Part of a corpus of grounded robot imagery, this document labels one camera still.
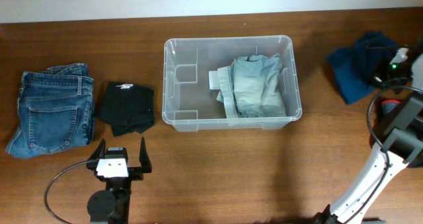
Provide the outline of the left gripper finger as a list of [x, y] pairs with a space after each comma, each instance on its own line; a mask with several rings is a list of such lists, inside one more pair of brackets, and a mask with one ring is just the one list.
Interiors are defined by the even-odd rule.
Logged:
[[139, 150], [139, 162], [141, 165], [142, 173], [152, 173], [152, 164], [147, 153], [145, 138], [141, 138]]
[[95, 151], [92, 153], [92, 155], [89, 157], [91, 161], [102, 159], [104, 157], [106, 149], [106, 142], [104, 139], [101, 139], [99, 145], [95, 149]]

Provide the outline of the teal blue shirt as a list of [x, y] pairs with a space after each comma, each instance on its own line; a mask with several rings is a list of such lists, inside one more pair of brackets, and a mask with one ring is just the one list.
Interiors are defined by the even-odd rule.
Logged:
[[353, 104], [373, 92], [371, 74], [382, 59], [393, 59], [396, 43], [382, 32], [366, 32], [354, 44], [339, 48], [328, 57], [336, 88], [346, 104]]

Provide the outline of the light blue jeans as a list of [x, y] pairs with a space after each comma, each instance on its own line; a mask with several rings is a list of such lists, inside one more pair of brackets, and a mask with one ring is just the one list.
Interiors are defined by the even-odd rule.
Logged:
[[217, 69], [219, 92], [225, 115], [235, 118], [284, 117], [286, 109], [279, 88], [282, 57], [274, 54], [243, 56]]

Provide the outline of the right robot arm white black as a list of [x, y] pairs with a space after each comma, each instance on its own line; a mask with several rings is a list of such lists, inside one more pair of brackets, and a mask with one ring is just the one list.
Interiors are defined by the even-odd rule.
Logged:
[[361, 223], [392, 178], [422, 166], [422, 39], [399, 46], [381, 32], [366, 32], [327, 60], [346, 104], [380, 91], [367, 109], [373, 142], [368, 160], [347, 191], [311, 222]]

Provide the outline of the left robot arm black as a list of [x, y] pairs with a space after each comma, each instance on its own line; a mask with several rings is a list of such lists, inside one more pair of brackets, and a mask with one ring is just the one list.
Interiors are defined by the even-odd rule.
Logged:
[[106, 148], [102, 140], [89, 157], [87, 169], [105, 183], [105, 189], [95, 192], [88, 200], [87, 212], [91, 223], [127, 223], [129, 221], [132, 182], [143, 180], [152, 172], [145, 140], [141, 140], [138, 167], [128, 166], [128, 152], [124, 147]]

